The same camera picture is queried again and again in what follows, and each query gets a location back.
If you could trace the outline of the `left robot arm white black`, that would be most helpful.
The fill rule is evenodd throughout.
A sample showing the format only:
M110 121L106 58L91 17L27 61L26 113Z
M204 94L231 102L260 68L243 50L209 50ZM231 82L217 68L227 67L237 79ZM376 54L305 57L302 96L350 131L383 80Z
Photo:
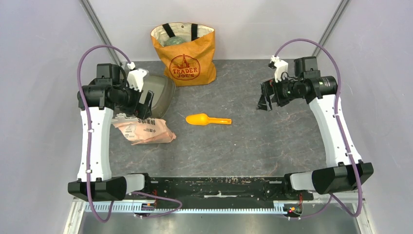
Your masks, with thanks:
M134 192L141 199L152 195L147 174L112 175L109 160L110 128L115 109L147 119L151 117L154 93L143 90L148 71L134 68L126 75L116 64L98 64L96 78L77 95L82 118L82 156L76 181L68 183L68 193L85 201L121 201Z

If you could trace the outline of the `orange plastic scoop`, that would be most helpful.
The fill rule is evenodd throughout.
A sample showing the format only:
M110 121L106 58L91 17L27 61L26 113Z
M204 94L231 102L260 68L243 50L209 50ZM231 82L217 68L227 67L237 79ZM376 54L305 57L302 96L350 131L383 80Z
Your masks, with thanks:
M186 117L186 122L191 125L206 126L209 124L223 124L231 125L232 120L230 118L215 118L209 117L205 113L189 115Z

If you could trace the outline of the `grey translucent litter box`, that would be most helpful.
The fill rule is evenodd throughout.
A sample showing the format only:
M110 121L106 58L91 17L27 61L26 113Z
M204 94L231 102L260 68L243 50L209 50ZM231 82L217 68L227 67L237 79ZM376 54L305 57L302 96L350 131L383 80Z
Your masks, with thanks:
M143 81L143 94L139 102L144 103L147 92L152 91L151 117L162 118L170 107L174 96L176 88L174 81L164 75L146 75Z

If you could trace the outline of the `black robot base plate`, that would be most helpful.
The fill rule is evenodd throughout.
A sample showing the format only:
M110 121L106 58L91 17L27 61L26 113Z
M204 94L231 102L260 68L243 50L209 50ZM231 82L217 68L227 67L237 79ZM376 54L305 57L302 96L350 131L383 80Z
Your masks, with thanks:
M181 201L182 209L270 209L275 201L312 201L285 188L282 176L151 177L143 192Z

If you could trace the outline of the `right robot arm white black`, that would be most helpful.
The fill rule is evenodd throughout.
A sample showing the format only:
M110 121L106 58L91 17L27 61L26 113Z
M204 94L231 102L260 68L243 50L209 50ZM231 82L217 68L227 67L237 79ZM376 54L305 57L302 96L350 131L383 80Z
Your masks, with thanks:
M294 60L294 77L288 63L272 56L268 65L274 78L261 83L259 110L271 111L272 105L283 107L295 99L304 99L314 114L326 153L326 167L310 172L289 173L284 176L281 193L294 199L301 191L320 195L353 191L374 172L371 163L364 163L349 136L341 117L341 100L337 97L338 82L333 76L321 76L316 57Z

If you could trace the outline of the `pink litter bag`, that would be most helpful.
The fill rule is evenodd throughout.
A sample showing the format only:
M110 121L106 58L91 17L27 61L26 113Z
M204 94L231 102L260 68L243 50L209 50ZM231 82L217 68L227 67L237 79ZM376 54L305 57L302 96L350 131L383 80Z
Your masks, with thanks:
M121 113L112 119L112 125L120 130L132 145L170 143L176 139L166 121L159 118L139 119Z

